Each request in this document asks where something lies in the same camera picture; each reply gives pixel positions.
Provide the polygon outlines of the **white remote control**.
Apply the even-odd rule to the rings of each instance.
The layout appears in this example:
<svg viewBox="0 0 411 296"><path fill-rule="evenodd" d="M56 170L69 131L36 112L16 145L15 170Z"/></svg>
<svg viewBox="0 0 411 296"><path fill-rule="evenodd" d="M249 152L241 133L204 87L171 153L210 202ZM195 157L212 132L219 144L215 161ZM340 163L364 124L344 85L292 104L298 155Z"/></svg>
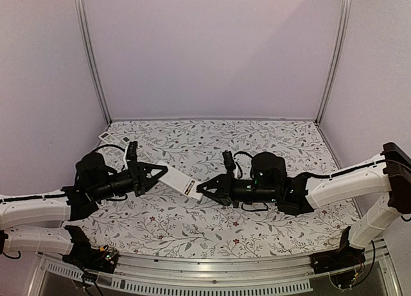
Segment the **white remote control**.
<svg viewBox="0 0 411 296"><path fill-rule="evenodd" d="M157 164L168 169L159 179L160 182L190 199L197 202L202 200L203 194L197 191L197 186L200 184L199 181L166 164L164 161L158 161Z"/></svg>

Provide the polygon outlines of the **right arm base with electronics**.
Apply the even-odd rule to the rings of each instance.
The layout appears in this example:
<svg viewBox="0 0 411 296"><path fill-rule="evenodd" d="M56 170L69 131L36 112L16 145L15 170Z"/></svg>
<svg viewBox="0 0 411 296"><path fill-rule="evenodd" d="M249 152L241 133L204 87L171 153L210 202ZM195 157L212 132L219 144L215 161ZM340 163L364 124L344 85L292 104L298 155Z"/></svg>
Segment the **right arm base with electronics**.
<svg viewBox="0 0 411 296"><path fill-rule="evenodd" d="M352 288L357 282L365 262L365 249L357 249L349 242L350 227L343 230L338 248L310 255L310 266L315 274L351 268L331 275L331 283L340 289Z"/></svg>

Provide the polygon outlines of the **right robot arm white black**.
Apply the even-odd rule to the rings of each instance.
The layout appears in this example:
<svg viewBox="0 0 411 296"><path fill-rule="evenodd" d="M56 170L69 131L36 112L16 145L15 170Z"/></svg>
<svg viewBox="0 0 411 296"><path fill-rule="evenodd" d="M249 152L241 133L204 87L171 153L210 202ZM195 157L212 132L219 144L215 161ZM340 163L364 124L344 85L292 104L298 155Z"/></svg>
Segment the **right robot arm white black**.
<svg viewBox="0 0 411 296"><path fill-rule="evenodd" d="M341 236L332 262L345 268L357 252L381 234L394 220L410 214L410 157L395 143L383 145L371 159L329 175L303 172L289 177L282 157L261 152L251 158L250 178L236 179L234 154L223 152L224 174L197 186L197 192L224 205L276 204L282 213L297 216L328 204L379 193L376 203Z"/></svg>

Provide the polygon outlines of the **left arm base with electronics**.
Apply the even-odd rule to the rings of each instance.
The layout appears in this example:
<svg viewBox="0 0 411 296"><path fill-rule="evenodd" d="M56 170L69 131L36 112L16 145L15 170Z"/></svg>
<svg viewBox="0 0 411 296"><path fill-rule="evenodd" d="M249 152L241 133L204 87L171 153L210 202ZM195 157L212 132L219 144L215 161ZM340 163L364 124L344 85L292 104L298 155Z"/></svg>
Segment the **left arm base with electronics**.
<svg viewBox="0 0 411 296"><path fill-rule="evenodd" d="M108 245L94 248L81 228L66 225L64 229L69 233L73 247L68 254L62 255L63 262L74 265L80 270L114 273L119 258L116 248Z"/></svg>

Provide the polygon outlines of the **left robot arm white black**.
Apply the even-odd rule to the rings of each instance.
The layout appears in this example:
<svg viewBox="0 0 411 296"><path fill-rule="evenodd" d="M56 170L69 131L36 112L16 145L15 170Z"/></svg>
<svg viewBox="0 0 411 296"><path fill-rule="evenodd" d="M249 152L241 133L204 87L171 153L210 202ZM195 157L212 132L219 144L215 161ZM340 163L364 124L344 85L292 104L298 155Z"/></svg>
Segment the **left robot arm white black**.
<svg viewBox="0 0 411 296"><path fill-rule="evenodd" d="M127 168L116 171L92 152L76 163L72 186L38 195L1 197L1 253L49 252L91 266L97 249L75 223L95 213L104 200L151 190L168 172L162 165L139 162L128 151Z"/></svg>

